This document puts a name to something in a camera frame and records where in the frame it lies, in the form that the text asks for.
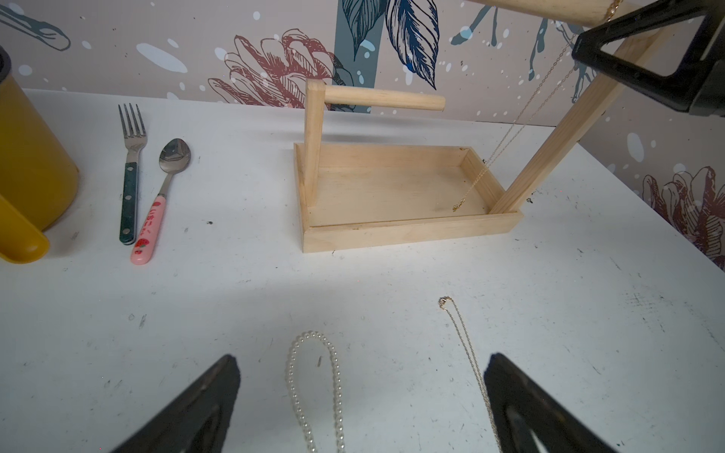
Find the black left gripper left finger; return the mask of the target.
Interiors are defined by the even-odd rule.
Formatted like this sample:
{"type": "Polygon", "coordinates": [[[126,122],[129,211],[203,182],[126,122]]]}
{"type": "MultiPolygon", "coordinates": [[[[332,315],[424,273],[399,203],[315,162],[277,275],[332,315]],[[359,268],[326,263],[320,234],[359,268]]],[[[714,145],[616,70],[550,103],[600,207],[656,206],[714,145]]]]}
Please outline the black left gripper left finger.
{"type": "Polygon", "coordinates": [[[241,383],[236,358],[221,357],[116,452],[220,452],[241,383]]]}

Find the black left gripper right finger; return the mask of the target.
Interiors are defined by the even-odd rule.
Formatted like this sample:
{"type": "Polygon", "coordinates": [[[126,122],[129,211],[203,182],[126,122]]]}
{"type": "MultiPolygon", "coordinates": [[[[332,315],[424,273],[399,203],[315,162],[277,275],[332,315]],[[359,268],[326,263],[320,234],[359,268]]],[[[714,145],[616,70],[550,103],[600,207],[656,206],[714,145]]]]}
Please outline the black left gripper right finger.
{"type": "Polygon", "coordinates": [[[505,355],[491,356],[483,379],[502,452],[615,451],[505,355]]]}

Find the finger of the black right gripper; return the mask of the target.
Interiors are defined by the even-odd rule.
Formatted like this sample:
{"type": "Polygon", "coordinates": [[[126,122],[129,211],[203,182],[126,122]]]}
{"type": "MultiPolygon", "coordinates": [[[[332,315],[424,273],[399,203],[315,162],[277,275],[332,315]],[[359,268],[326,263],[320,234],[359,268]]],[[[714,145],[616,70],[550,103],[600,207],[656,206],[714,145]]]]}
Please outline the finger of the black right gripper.
{"type": "Polygon", "coordinates": [[[580,35],[572,57],[674,111],[724,115],[722,1],[656,1],[580,35]],[[665,42],[649,63],[605,49],[657,33],[665,42]]]}

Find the wooden jewelry display stand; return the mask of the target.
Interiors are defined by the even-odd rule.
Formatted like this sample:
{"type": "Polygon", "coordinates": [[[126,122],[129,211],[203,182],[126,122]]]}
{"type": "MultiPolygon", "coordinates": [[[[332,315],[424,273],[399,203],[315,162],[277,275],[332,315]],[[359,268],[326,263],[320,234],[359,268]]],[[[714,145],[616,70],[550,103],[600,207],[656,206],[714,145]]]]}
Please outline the wooden jewelry display stand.
{"type": "Polygon", "coordinates": [[[511,231],[521,206],[623,91],[599,75],[509,187],[470,147],[326,143],[332,104],[441,111],[440,96],[327,85],[306,87],[304,140],[295,146],[306,253],[511,231]]]}

